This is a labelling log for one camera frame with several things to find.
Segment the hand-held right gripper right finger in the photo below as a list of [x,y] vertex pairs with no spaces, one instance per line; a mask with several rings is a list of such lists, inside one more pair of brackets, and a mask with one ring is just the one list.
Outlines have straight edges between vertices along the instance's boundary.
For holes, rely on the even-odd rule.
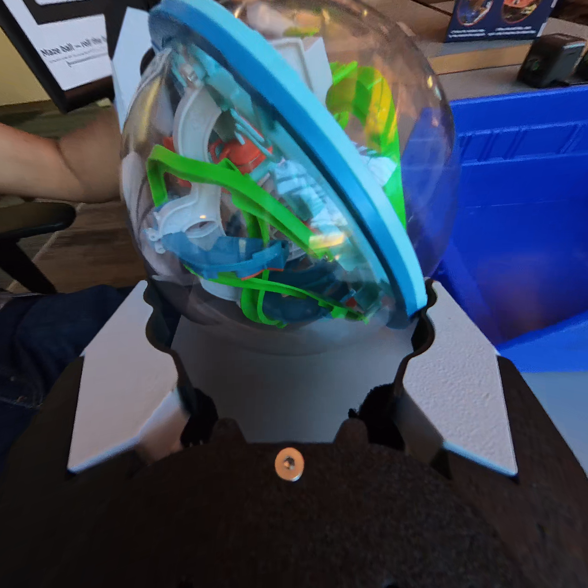
[[499,354],[441,283],[426,287],[413,352],[394,381],[393,419],[405,449],[426,464],[446,452],[517,476]]

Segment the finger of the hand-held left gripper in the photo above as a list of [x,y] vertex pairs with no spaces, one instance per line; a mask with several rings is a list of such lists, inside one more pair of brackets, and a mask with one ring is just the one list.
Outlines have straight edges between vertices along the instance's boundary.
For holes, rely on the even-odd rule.
[[326,99],[333,76],[322,37],[286,37],[271,40],[271,45],[318,99]]
[[148,26],[149,9],[114,6],[111,9],[111,70],[114,108],[122,130],[138,86],[141,63],[152,47]]

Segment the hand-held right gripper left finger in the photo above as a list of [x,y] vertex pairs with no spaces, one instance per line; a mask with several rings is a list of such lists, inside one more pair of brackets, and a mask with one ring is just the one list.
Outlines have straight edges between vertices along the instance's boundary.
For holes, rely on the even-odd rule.
[[148,337],[155,318],[148,286],[137,283],[82,353],[71,473],[132,450],[149,464],[182,450],[189,412],[172,355]]

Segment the clear plastic maze ball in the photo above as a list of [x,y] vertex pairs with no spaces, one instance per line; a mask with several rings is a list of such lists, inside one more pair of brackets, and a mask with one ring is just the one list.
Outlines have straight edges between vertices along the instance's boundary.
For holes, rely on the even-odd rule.
[[[416,317],[460,164],[413,40],[360,1],[159,1],[148,26],[121,192],[165,296],[229,330]],[[323,38],[326,99],[271,45],[286,37]]]

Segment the person's left forearm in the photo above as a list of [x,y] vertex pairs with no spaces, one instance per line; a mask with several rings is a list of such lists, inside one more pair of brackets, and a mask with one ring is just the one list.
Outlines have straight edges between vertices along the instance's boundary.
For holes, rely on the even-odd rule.
[[1,195],[88,204],[118,200],[120,153],[113,108],[58,140],[1,124]]

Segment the black framed printed sign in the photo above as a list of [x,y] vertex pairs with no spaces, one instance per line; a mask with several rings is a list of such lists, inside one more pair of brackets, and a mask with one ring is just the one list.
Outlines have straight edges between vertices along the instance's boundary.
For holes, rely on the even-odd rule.
[[1,1],[5,33],[63,114],[115,97],[111,70],[130,1]]

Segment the person's blue jeans leg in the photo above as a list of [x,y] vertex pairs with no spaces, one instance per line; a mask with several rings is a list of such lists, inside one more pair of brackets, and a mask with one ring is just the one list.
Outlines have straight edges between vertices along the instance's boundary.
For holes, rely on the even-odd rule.
[[53,295],[1,291],[1,470],[62,372],[133,288],[98,285]]

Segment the blue plastic bin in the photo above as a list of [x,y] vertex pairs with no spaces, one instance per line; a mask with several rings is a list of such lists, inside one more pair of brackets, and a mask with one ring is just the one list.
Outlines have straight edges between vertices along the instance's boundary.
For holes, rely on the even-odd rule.
[[435,278],[520,372],[587,371],[587,85],[455,100]]

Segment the dark blue printed box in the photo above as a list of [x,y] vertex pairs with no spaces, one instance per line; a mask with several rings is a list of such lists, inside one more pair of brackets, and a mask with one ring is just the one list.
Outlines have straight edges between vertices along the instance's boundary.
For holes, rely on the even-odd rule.
[[445,42],[534,40],[557,1],[455,1]]

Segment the small black device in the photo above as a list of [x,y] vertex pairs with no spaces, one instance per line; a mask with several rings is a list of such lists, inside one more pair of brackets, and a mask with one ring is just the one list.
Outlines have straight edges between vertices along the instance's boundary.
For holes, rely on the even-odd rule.
[[576,70],[586,43],[585,39],[566,33],[537,38],[530,46],[516,80],[535,89],[562,85]]

